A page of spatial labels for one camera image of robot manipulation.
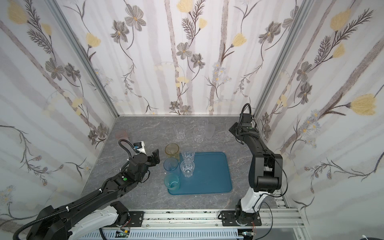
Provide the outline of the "yellow transparent glass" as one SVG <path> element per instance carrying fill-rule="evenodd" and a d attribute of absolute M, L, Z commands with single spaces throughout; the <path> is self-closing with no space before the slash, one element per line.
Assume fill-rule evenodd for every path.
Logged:
<path fill-rule="evenodd" d="M 165 153 L 169 158 L 180 160 L 180 147 L 175 143 L 168 144 L 165 147 Z"/>

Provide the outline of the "teal plastic tray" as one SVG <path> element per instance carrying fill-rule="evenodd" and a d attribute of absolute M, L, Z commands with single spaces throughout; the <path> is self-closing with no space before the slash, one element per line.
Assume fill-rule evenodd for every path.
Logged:
<path fill-rule="evenodd" d="M 179 181 L 168 189 L 171 195 L 200 195 L 229 193 L 232 181 L 227 156 L 223 152 L 195 154 L 195 170 L 191 177 L 180 175 Z"/>

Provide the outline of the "blue frosted glass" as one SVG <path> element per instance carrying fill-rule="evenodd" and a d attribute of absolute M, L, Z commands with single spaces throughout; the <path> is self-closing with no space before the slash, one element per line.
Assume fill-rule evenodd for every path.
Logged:
<path fill-rule="evenodd" d="M 163 167 L 166 174 L 175 174 L 180 176 L 179 160 L 176 158 L 168 158 L 164 161 Z"/>

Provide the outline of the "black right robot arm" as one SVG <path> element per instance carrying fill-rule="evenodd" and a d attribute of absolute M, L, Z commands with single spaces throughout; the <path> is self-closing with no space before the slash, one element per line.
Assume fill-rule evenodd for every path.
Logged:
<path fill-rule="evenodd" d="M 253 124 L 252 108 L 246 103 L 240 113 L 239 121 L 234 123 L 229 132 L 236 141 L 248 146 L 252 161 L 248 174 L 249 189 L 235 207 L 235 219 L 238 225 L 254 224 L 260 207 L 266 197 L 273 197 L 280 190 L 283 177 L 283 157 L 268 149 L 257 127 Z"/>

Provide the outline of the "green frosted glass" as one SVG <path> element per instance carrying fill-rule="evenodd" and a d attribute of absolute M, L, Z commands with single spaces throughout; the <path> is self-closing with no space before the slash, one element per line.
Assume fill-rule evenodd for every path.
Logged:
<path fill-rule="evenodd" d="M 164 178 L 164 184 L 169 191 L 177 191 L 180 188 L 180 175 L 170 173 Z"/>

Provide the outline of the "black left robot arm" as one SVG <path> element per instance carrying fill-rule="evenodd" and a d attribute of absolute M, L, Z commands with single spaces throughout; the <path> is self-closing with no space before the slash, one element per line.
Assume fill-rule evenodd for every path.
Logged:
<path fill-rule="evenodd" d="M 129 210 L 118 200 L 150 176 L 150 167 L 160 163 L 159 150 L 148 156 L 144 142 L 118 141 L 128 154 L 127 162 L 101 187 L 69 204 L 40 211 L 36 220 L 20 227 L 13 235 L 18 240 L 29 230 L 28 240 L 74 240 L 106 226 L 127 226 L 132 220 Z"/>

